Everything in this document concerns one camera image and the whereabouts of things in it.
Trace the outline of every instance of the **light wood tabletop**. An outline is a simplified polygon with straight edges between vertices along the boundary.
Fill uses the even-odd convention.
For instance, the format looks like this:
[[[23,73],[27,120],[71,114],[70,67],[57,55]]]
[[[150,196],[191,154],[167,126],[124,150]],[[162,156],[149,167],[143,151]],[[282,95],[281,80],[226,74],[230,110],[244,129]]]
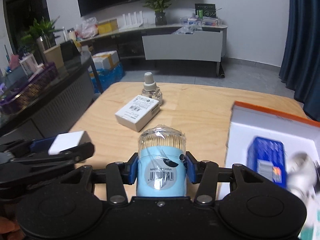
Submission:
[[[299,103],[290,98],[201,85],[158,83],[158,86],[164,103],[160,112],[140,132],[118,124],[114,114],[141,93],[141,82],[113,84],[92,104],[70,130],[86,130],[95,145],[95,154],[86,164],[102,169],[108,163],[128,161],[138,151],[140,134],[164,124],[185,133],[186,150],[197,160],[214,161],[223,167],[234,101],[306,117]],[[135,195],[135,185],[125,185],[125,189],[130,200]],[[188,195],[193,197],[195,191],[196,185],[188,185]],[[96,185],[95,194],[100,199],[106,199],[105,185]]]

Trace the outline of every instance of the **curtain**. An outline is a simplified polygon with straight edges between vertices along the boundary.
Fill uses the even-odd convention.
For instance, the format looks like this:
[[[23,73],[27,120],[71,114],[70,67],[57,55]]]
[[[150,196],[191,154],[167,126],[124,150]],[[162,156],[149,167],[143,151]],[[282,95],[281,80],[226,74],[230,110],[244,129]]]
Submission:
[[[294,90],[303,110],[320,121],[320,0],[290,0],[281,80]]]

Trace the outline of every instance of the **bottle cap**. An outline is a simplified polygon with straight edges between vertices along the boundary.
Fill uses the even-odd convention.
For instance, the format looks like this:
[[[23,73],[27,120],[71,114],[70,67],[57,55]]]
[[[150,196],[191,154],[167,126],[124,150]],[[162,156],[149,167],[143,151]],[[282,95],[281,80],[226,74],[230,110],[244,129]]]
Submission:
[[[144,74],[144,89],[146,91],[152,91],[156,90],[157,88],[157,83],[153,79],[153,75],[151,72],[147,72]]]

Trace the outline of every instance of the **light blue container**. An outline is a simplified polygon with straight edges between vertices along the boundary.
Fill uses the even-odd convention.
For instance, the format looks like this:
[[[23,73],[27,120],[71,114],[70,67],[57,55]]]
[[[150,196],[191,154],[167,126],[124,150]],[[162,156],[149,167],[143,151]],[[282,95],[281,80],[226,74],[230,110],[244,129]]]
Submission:
[[[186,195],[185,145],[186,139],[181,132],[164,125],[140,136],[137,196]]]

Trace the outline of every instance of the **tv stand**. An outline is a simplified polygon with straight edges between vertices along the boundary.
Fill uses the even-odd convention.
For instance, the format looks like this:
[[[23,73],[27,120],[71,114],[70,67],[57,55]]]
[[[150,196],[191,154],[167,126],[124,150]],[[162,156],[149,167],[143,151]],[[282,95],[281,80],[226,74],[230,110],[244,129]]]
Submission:
[[[181,24],[119,29],[81,41],[92,53],[117,50],[120,59],[180,59],[216,62],[216,75],[223,77],[221,58],[226,54],[227,26],[204,26],[194,34],[172,34]]]

